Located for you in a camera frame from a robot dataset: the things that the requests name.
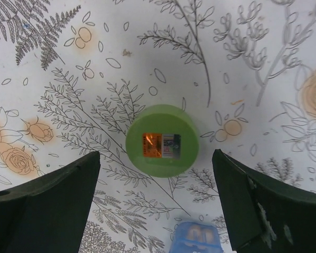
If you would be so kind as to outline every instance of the fern drawing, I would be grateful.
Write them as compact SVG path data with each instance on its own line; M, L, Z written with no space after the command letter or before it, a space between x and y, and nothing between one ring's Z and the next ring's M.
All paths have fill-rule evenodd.
M0 40L10 37L16 44L16 64L19 65L23 57L35 48L41 49L41 67L46 70L56 59L60 59L55 51L57 39L62 29L75 17L81 6L69 12L55 13L49 19L44 17L48 13L49 0L0 0Z
M198 170L192 168L189 172L191 178L194 178L198 182L199 186L190 185L188 191L194 195L194 203L207 203L210 200L215 200L215 197L219 196L214 180L214 174L208 169Z
M111 236L98 224L88 221L85 225L80 249L78 253L140 253L137 247L125 250L125 243L113 241Z
M96 219L108 226L114 233L127 233L129 240L137 248L148 249L150 253L165 253L164 242L155 236L145 236L146 218L131 211L122 210L121 202L108 196L104 191L96 190L93 198L93 213Z
M258 162L255 170L292 186L301 186L299 182L303 181L303 178L299 173L294 177L292 176L294 173L293 161L290 158L282 159L282 164L280 165L275 158L272 157L267 161L267 164L268 165L265 166L263 163Z

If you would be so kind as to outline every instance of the floral tablecloth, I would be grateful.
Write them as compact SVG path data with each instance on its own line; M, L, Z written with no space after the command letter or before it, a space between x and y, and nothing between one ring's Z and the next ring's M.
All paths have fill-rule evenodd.
M162 103L192 117L201 145L169 179L124 146ZM0 190L99 151L81 253L168 252L188 219L232 252L216 148L316 192L316 0L0 0Z

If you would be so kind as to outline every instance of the line drawing of plant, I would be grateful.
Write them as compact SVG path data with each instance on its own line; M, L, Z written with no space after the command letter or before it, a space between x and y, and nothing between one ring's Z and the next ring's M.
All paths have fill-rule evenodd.
M230 13L227 13L220 19L220 23L224 26L224 30L214 30L215 37L213 40L215 42L223 41L226 38L229 40L228 43L226 42L223 44L224 49L229 52L227 55L228 60L236 59L241 56L247 67L255 72L256 81L261 88L256 101L256 106L260 105L265 89L271 79L281 75L287 69L292 69L301 64L301 61L294 56L299 51L299 46L312 35L311 27L316 23L316 4L311 12L312 17L310 23L302 28L301 24L294 25L299 16L297 12L292 13L290 11L290 6L294 1L295 0L271 0L274 4L284 7L285 24L282 33L283 45L267 70L264 79L261 78L260 71L264 68L268 57L267 48L264 47L259 53L257 53L256 50L258 49L258 41L267 35L269 29L264 29L263 24L259 21L253 23L262 8L262 4L257 4L256 1L253 1L249 5L246 15L244 14L244 7L242 5L239 6L238 13L240 17L236 22L238 25L247 25L248 29L245 37L243 37L239 28L236 28L233 32L231 31L232 16ZM283 67L276 70L278 69L280 62L282 62Z
M314 175L311 175L311 177L309 178L309 180L312 181L312 182L315 182L315 181L316 181L316 176L315 176L315 174L316 174L316 169L313 168L313 167L307 167L307 170L308 170L308 172L309 172L310 174L314 174Z
M234 118L230 119L230 115L226 114L222 117L219 111L215 112L215 121L220 126L219 130L210 131L202 134L201 138L210 138L210 142L216 140L217 142L224 142L229 137L239 135L243 131L243 124L248 123L248 120L240 117L244 111L244 103L241 104L234 112Z
M161 13L168 11L179 20L185 19L185 26L190 29L186 36L177 36L176 30L170 25L163 30L158 29L157 23L154 23L153 30L138 36L141 40L140 45L147 42L148 39L154 41L154 47L161 47L164 44L173 45L173 49L183 51L181 58L185 58L185 64L193 62L195 64L203 64L206 72L206 80L208 85L208 101L207 107L211 102L211 80L208 65L199 40L199 29L204 29L214 24L214 20L210 16L214 13L214 6L209 7L204 14L200 13L202 0L189 0L187 6L181 6L178 0L157 0L154 2L161 6Z
M164 242L154 236L144 236L140 230L147 231L146 218L130 212L122 210L119 200L106 195L104 191L96 190L93 198L93 203L97 209L93 210L95 217L100 223L105 223L115 233L128 233L129 240L136 246L143 249L148 248L150 253L155 250L156 253L164 253Z
M82 70L82 77L84 78L84 80L86 80L87 78L92 79L95 77L94 71L91 68L89 68L90 64L91 60L88 60L84 67L76 65L76 68L78 70Z
M316 163L316 115L307 111L304 103L314 101L316 106L316 93L307 90L316 86L316 70L301 63L298 67L294 87L296 90L295 103L280 102L284 110L279 115L286 115L291 120L290 125L282 125L282 130L290 136L283 143L292 143L292 152L306 152L311 161Z
M103 228L87 221L78 253L104 252L104 253L140 253L137 247L125 250L126 244L122 241L113 241Z
M9 169L23 176L36 171L39 176L42 176L44 172L36 165L33 154L25 151L25 146L34 152L38 150L38 147L25 141L21 131L7 127L9 119L18 116L18 110L4 110L3 107L0 107L0 168ZM1 174L0 183L12 184L8 178Z
M95 26L94 22L88 21L90 18L90 15L91 15L91 12L88 11L82 18L82 23L88 26ZM66 42L64 43L64 46L71 46L75 42L75 45L79 49L83 49L85 48L86 44L90 42L92 39L91 31L85 26L80 27L80 29L78 29L78 32L73 26L71 27L71 30L75 36L67 39Z
M145 108L140 104L144 93L136 94L138 85L132 86L130 81L122 79L122 84L107 82L108 91L114 94L112 98L96 96L98 105L91 104L91 111L86 109L86 103L80 98L84 89L76 87L78 77L69 75L69 71L55 68L57 85L49 83L45 87L45 94L41 96L43 103L38 102L34 106L45 117L51 117L51 122L62 132L57 137L65 143L64 147L80 150L80 155L91 151L98 151L105 163L114 163L112 166L102 166L108 173L108 177L124 182L124 185L132 184L136 188L139 184L147 187L147 184L157 185L165 194L186 214L190 215L175 200L173 193L164 189L153 177L138 172L123 162L123 154L126 154L122 143L117 142L112 134L126 132Z
M0 40L11 38L16 44L16 64L19 65L26 53L40 47L41 67L46 70L56 59L65 62L55 51L57 38L62 29L77 14L81 6L69 12L56 13L50 21L44 17L48 14L49 0L0 0Z
M214 223L215 227L218 230L219 233L219 238L220 238L220 243L221 244L228 244L230 239L228 236L228 231L227 231L227 226L226 226L226 221L223 215L220 215L212 220Z
M287 183L295 187L301 187L299 182L303 181L303 178L299 173L297 173L293 177L293 169L293 161L291 160L291 158L282 159L282 163L280 165L274 157L270 158L267 161L267 165L258 162L255 167L255 170L257 170L258 172L275 178L283 183Z
M50 126L39 123L39 118L37 117L36 122L30 124L29 122L21 119L27 126L27 130L20 130L19 132L26 132L26 135L31 135L32 138L37 139L39 142L44 144L44 142L51 141L54 137L53 130Z
M124 205L128 206L127 210L133 210L134 213L142 211L149 217L156 215L155 220L159 220L161 214L165 214L167 220L170 218L170 211L181 209L180 207L166 207L163 203L158 203L155 199L147 200L143 192L126 191L125 196L132 197L131 200L124 201Z
M190 194L195 195L193 202L206 203L210 200L215 200L215 197L219 196L214 174L211 173L209 169L198 170L192 168L191 171L189 171L189 174L191 175L191 178L194 178L199 184L199 186L192 184L187 189Z

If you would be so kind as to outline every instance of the stem drawing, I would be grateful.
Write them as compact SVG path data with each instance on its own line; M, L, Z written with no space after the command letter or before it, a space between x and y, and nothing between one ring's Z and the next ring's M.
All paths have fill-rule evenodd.
M140 45L145 44L149 39L153 40L154 47L161 47L164 44L171 44L174 50L183 51L181 58L185 58L185 64L193 62L194 64L202 64L205 68L206 80L208 85L208 101L207 107L211 102L211 80L208 65L199 40L199 29L204 29L214 24L214 20L210 16L214 13L214 6L208 8L203 14L200 13L202 0L189 0L187 6L181 6L178 0L158 0L154 2L161 7L161 13L169 11L179 20L185 19L185 26L190 29L186 36L177 36L174 27L170 25L163 30L158 29L157 23L154 23L153 30L138 36L141 40Z
M311 27L316 23L316 4L312 10L311 21L302 28L301 24L295 25L298 18L297 12L291 12L290 6L295 0L290 1L276 1L273 3L284 7L285 24L282 32L282 47L278 51L275 59L272 61L270 67L266 71L264 78L261 78L261 70L264 70L265 62L267 59L267 48L264 47L259 53L257 53L257 43L263 39L269 32L269 29L264 29L263 24L256 21L258 14L262 8L262 4L257 4L253 1L245 14L244 7L242 5L238 8L239 18L236 22L239 25L246 25L246 36L243 37L241 30L236 28L232 31L232 16L227 13L222 16L220 23L224 26L224 30L215 29L213 38L215 42L223 41L226 38L229 42L224 43L223 47L229 52L227 55L228 60L241 57L248 68L255 72L255 79L260 86L256 105L259 106L266 87L271 79L276 78L288 69L295 68L301 64L301 61L295 57L295 54L299 51L299 46L312 35Z
M144 236L141 230L147 231L146 218L127 210L122 210L119 200L106 195L104 191L96 190L93 203L97 207L93 213L100 223L105 223L115 233L128 233L129 240L136 246L143 249L148 248L150 253L153 250L163 253L164 242L154 236Z
M303 178L299 173L294 177L293 161L290 158L282 159L282 164L279 164L274 157L267 161L267 165L258 162L255 169L267 176L273 177L281 182L290 184L295 187L300 187L299 182L303 181Z
M53 83L46 86L45 94L41 96L43 103L35 106L38 112L51 117L52 123L62 133L57 137L65 143L64 147L71 147L80 151L80 155L91 151L98 151L104 162L115 163L103 169L115 180L132 183L136 188L140 183L154 183L186 214L189 213L174 199L173 193L168 193L153 177L138 172L123 162L122 154L126 154L122 143L114 139L113 134L126 136L132 121L145 108L140 104L144 93L136 94L138 85L132 86L130 81L122 79L121 85L108 83L108 90L114 94L110 100L97 96L97 104L91 105L89 112L85 108L85 101L81 99L84 89L76 87L78 78L69 75L69 71L55 68Z

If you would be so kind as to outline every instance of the small debris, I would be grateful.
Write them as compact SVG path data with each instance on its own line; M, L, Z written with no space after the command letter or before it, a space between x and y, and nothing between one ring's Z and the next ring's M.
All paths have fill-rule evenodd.
M123 55L123 56L129 56L129 57L130 57L130 56L132 55L132 53L131 53L130 51L124 49L122 55Z

